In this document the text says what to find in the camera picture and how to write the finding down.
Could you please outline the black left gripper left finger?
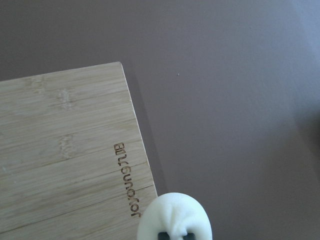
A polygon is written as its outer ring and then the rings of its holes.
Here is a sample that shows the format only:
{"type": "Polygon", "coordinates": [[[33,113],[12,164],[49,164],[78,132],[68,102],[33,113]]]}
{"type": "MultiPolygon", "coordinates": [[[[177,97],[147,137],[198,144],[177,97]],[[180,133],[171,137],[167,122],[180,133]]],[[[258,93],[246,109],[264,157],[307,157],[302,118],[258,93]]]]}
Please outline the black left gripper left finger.
{"type": "Polygon", "coordinates": [[[158,240],[170,240],[170,236],[167,232],[159,232],[157,235],[158,240]]]}

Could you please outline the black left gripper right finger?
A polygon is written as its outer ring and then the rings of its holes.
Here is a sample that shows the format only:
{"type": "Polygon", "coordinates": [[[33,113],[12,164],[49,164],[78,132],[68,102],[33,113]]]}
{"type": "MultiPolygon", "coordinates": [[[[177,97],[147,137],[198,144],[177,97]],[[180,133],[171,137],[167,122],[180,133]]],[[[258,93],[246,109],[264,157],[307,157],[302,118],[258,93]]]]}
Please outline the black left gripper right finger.
{"type": "Polygon", "coordinates": [[[182,237],[183,240],[196,240],[196,235],[192,232],[188,232],[182,237]]]}

